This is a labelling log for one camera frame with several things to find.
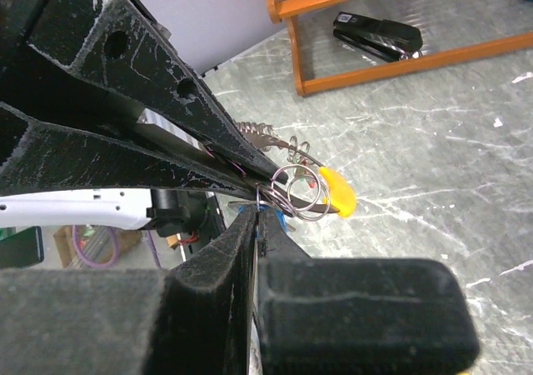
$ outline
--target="spring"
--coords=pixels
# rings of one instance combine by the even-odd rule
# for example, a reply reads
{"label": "spring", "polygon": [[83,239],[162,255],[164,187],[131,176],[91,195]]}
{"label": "spring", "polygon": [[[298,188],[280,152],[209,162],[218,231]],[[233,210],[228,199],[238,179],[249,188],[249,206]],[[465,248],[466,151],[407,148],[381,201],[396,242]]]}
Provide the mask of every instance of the spring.
{"label": "spring", "polygon": [[[257,123],[257,122],[237,122],[237,129],[241,133],[257,133],[260,135],[268,135],[273,136],[274,138],[279,138],[277,136],[276,131],[274,131],[274,127],[272,125],[268,125],[264,122]],[[263,152],[270,151],[271,147],[267,146],[262,148],[261,150]]]}

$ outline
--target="white object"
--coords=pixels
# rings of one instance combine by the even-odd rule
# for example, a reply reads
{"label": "white object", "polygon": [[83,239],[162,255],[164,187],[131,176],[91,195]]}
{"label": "white object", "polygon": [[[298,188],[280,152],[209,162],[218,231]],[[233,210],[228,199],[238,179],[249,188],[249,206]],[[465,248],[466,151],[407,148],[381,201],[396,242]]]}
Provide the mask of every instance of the white object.
{"label": "white object", "polygon": [[530,78],[533,78],[533,72],[524,72],[520,76],[516,77],[513,80],[513,83],[522,82],[522,81],[525,81],[526,79],[530,79]]}
{"label": "white object", "polygon": [[503,122],[497,117],[492,125],[494,128],[503,127]]}
{"label": "white object", "polygon": [[102,225],[137,230],[150,222],[150,189],[85,189],[0,197],[0,228]]}

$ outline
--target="yellow tag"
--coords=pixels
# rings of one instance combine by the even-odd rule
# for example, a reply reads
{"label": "yellow tag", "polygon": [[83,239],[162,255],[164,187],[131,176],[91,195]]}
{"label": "yellow tag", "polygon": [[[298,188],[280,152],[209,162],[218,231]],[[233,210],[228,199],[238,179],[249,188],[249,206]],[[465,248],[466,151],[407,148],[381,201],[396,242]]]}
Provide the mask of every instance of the yellow tag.
{"label": "yellow tag", "polygon": [[357,198],[346,179],[328,167],[320,167],[320,174],[326,179],[327,186],[330,188],[331,205],[339,210],[338,214],[341,217],[350,217],[356,211]]}

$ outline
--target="black stapler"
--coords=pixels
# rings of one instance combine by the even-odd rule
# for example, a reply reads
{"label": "black stapler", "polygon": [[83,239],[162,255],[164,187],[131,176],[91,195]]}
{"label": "black stapler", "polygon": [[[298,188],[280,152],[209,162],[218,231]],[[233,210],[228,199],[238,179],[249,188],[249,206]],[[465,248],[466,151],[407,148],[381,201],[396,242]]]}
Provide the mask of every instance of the black stapler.
{"label": "black stapler", "polygon": [[336,38],[388,63],[421,56],[422,35],[411,25],[339,12],[333,27]]}

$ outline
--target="marble floor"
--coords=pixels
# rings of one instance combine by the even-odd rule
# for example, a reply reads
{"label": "marble floor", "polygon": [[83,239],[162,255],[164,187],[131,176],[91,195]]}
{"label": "marble floor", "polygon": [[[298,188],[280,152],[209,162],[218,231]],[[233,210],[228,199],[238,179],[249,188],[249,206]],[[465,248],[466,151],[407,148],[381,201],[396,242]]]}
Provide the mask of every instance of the marble floor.
{"label": "marble floor", "polygon": [[[308,73],[377,65],[333,38],[339,10],[417,25],[427,53],[533,30],[518,0],[358,0],[301,21]],[[237,121],[309,141],[356,190],[355,215],[291,237],[314,257],[443,262],[483,344],[471,372],[532,373],[533,49],[309,97],[291,76],[281,32],[206,79]]]}

